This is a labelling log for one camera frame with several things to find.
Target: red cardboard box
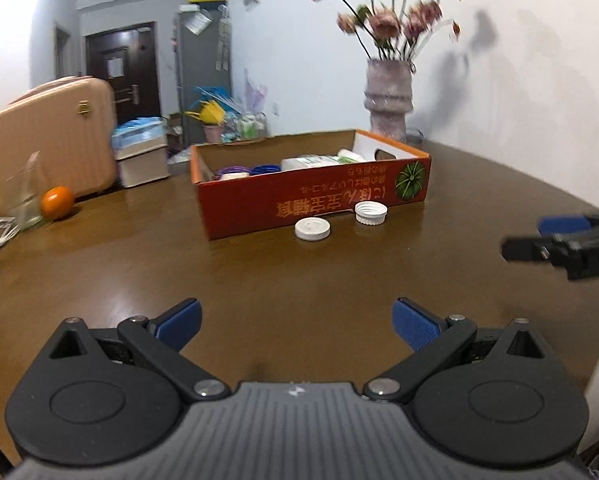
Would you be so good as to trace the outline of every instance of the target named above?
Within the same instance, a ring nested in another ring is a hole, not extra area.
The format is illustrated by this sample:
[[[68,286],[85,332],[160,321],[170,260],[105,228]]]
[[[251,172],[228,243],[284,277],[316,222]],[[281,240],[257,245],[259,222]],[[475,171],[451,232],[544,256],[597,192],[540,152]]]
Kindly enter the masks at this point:
[[[215,180],[229,166],[280,164],[346,148],[366,160],[325,168]],[[211,239],[292,225],[308,216],[346,211],[364,200],[387,206],[421,202],[431,171],[428,153],[361,130],[276,136],[190,150],[190,174]]]

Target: wooden table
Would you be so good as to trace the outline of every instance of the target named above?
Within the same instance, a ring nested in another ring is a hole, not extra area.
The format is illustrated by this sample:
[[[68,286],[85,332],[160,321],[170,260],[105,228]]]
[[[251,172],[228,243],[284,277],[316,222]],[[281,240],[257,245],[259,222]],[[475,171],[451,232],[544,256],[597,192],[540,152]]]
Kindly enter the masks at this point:
[[[318,243],[292,227],[209,242],[186,175],[89,200],[73,218],[17,236],[0,250],[0,445],[16,459],[4,406],[62,319],[115,326],[189,296],[204,325],[183,354],[231,386],[364,383],[409,354],[390,317],[409,296],[481,326],[530,318],[583,388],[599,356],[599,282],[507,264],[499,241],[532,234],[538,216],[590,206],[487,160],[424,149],[425,205],[391,208],[377,227],[334,216]]]

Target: metal screw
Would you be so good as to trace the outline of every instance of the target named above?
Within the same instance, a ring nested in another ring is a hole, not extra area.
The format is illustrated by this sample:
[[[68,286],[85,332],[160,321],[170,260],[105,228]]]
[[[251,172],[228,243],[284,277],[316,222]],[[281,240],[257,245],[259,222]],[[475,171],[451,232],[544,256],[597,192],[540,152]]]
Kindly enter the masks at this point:
[[[399,391],[400,384],[394,379],[380,377],[369,383],[369,390],[375,395],[392,395]]]
[[[196,383],[193,389],[202,397],[215,397],[223,393],[226,387],[222,381],[217,379],[204,379]]]

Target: storage box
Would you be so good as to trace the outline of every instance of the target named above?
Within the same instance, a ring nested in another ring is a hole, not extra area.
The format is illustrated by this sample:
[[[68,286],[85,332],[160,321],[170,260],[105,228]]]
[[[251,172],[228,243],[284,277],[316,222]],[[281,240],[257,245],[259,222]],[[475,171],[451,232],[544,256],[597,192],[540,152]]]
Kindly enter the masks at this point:
[[[336,155],[342,148],[371,162],[215,180],[222,168],[279,164],[302,155]],[[430,170],[428,153],[361,130],[203,144],[190,150],[190,174],[211,239],[351,210],[364,200],[387,206],[421,202]]]
[[[166,128],[160,118],[138,119],[112,136],[122,186],[134,187],[169,175]]]

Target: gold latch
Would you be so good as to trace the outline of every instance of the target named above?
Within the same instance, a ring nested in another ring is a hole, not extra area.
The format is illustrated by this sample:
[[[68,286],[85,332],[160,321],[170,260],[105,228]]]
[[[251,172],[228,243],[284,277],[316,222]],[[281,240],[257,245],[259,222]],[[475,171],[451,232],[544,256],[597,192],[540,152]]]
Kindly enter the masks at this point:
[[[90,103],[88,101],[81,101],[79,103],[79,111],[77,113],[87,117],[90,113]]]

